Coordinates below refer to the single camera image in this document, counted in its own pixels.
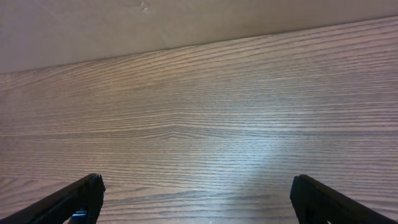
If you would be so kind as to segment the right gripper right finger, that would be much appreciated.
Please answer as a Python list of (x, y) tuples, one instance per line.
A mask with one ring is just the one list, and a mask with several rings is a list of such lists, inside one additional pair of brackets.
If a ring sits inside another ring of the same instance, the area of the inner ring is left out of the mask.
[(308, 175), (294, 177), (290, 201), (300, 224), (397, 224)]

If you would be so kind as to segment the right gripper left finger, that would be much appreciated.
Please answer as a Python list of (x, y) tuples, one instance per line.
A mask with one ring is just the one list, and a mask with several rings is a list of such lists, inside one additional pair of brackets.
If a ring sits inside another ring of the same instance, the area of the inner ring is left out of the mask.
[(1, 219), (9, 224), (95, 224), (106, 189), (102, 176), (89, 174), (36, 203)]

